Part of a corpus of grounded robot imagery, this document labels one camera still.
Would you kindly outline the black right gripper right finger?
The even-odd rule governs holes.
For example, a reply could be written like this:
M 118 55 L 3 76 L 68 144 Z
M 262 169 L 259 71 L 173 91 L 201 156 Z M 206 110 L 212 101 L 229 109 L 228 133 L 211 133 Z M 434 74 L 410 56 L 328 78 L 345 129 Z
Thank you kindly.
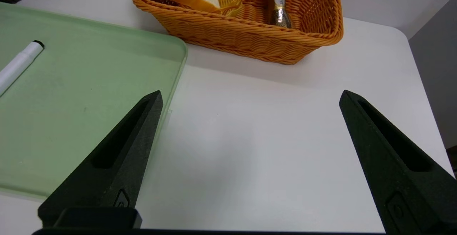
M 365 98 L 345 90 L 339 106 L 385 232 L 455 235 L 456 179 Z

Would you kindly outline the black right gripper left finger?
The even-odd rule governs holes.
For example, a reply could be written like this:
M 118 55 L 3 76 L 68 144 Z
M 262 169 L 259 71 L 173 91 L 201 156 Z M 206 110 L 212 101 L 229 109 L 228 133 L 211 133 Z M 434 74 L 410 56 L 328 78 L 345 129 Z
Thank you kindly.
M 43 225 L 138 225 L 135 209 L 163 108 L 142 97 L 40 205 Z

